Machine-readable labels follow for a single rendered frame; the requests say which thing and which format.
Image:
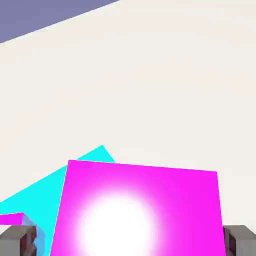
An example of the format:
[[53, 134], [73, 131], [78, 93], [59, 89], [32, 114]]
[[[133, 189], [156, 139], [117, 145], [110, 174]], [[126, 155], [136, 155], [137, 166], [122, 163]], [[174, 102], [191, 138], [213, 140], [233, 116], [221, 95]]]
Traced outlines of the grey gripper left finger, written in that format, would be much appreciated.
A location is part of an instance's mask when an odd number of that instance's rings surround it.
[[0, 235], [0, 256], [37, 256], [33, 225], [11, 225]]

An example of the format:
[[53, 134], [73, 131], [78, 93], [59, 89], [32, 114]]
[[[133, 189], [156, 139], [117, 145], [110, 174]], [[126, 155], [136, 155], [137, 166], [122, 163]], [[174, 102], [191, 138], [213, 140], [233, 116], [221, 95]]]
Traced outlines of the small magenta cube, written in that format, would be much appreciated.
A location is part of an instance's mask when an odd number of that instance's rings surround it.
[[23, 212], [0, 214], [0, 235], [12, 225], [35, 226], [37, 233], [34, 240], [37, 248], [36, 256], [45, 256], [46, 234], [32, 219]]

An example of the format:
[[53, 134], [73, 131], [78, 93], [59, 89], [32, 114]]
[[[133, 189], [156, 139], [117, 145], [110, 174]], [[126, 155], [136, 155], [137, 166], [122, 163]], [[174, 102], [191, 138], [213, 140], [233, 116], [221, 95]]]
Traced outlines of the large magenta box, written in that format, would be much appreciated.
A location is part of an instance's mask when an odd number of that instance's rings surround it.
[[217, 173], [70, 160], [50, 256], [226, 256]]

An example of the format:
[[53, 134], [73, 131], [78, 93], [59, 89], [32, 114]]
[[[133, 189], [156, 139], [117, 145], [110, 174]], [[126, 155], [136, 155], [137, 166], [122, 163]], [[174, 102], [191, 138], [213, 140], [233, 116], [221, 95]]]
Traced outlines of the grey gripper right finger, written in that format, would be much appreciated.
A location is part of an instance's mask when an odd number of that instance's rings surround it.
[[226, 256], [256, 256], [256, 234], [245, 225], [224, 225]]

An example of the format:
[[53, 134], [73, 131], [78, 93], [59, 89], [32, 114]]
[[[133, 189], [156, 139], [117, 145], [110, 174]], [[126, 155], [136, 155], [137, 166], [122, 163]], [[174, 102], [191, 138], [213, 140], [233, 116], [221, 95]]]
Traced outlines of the large cyan box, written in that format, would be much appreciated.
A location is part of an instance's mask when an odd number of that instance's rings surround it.
[[39, 225], [34, 241], [36, 256], [50, 256], [67, 167], [64, 166], [0, 202], [0, 215], [24, 213], [23, 223]]

